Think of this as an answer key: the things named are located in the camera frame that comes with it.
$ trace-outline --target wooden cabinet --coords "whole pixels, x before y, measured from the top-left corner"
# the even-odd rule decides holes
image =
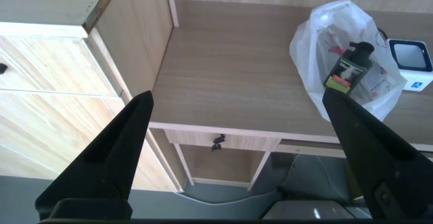
[[[1,0],[0,9],[0,174],[54,179],[153,89],[173,27],[168,0]],[[185,172],[167,163],[179,157],[155,137],[148,131],[133,188],[183,191]]]

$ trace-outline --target white box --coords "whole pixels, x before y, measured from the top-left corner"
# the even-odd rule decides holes
[[[433,81],[433,66],[422,41],[386,40],[392,57],[407,82],[404,90],[422,91]]]

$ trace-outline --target wooden shelf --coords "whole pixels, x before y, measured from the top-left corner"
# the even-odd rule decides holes
[[[177,145],[185,170],[194,183],[252,187],[268,154],[253,150],[223,148],[212,152],[210,147]]]
[[[289,55],[311,9],[187,1],[153,90],[150,127],[338,143],[306,94]],[[389,37],[425,41],[432,14],[370,12]],[[420,150],[433,150],[433,86],[404,91],[385,123]]]

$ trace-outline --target desk drawer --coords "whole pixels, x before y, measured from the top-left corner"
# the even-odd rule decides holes
[[[83,39],[0,37],[0,89],[117,95]]]
[[[218,133],[203,133],[180,130],[165,130],[170,143],[185,145],[208,146],[213,145],[214,139],[220,137]],[[222,148],[239,150],[273,151],[281,139],[270,137],[254,137],[243,135],[225,135],[225,141],[221,143]]]

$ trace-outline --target cabinet door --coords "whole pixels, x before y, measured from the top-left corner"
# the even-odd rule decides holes
[[[57,174],[124,107],[118,97],[18,91],[0,96],[0,145]]]
[[[123,109],[119,97],[0,92],[0,174],[56,178]],[[176,191],[145,142],[135,189]]]
[[[0,89],[117,95],[83,39],[0,37]]]

